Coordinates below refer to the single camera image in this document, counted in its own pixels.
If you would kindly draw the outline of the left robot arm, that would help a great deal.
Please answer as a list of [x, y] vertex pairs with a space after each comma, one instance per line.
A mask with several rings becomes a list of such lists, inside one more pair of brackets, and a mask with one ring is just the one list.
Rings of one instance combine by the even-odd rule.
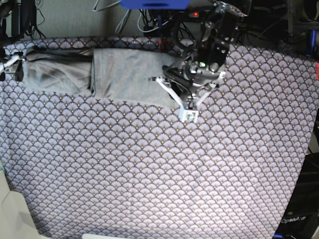
[[[183, 10], [173, 16], [171, 39], [181, 59], [162, 67], [162, 76], [152, 77], [146, 102], [152, 105], [180, 106], [194, 112], [223, 83], [225, 61], [238, 23], [250, 13], [250, 0], [213, 0], [211, 6]], [[189, 46], [179, 39], [180, 26], [199, 14], [200, 37]]]

